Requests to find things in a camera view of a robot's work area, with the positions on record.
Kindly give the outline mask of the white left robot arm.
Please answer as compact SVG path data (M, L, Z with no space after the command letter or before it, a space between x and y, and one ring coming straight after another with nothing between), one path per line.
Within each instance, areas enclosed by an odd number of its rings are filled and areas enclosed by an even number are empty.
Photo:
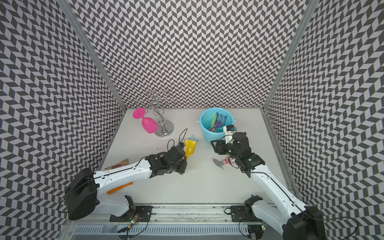
M184 147L184 144L178 144L167 152L149 155L137 163L112 170L81 170L65 188L64 205L69 220L79 220L92 213L121 217L133 212L132 198L116 196L115 192L135 181L173 172L185 173L187 156Z

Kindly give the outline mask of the yellow toy shovel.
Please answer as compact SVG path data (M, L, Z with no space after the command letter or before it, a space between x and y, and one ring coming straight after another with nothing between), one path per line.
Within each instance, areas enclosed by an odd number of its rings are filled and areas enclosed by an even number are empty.
M191 155L194 154L196 146L197 146L196 141L193 141L193 140L186 140L185 141L185 147L186 147L185 153L186 153L187 160Z

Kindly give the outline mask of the purple toy rake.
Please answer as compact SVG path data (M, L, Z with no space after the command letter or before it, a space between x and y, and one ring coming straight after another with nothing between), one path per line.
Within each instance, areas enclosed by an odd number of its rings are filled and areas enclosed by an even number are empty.
M217 116L217 119L214 123L213 131L217 132L218 128L221 128L226 122L226 120L227 120L227 116L224 116L222 114L220 114L220 116Z

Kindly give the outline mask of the green toy trowel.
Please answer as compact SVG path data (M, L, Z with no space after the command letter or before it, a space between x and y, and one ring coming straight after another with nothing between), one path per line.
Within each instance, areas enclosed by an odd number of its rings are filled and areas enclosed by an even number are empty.
M219 113L214 114L212 121L211 121L211 124L210 124L209 131L212 131L212 129L214 128L218 116L219 116Z

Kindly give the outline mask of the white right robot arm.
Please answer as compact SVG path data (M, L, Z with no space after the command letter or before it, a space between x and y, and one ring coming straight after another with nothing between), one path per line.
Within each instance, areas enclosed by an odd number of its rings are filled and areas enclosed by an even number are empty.
M265 161L253 153L246 133L234 133L229 142L211 141L215 153L235 160L241 172L255 181L274 203L271 207L260 196L252 196L244 203L248 220L262 220L285 240L325 240L322 212L307 206L292 194L270 171Z

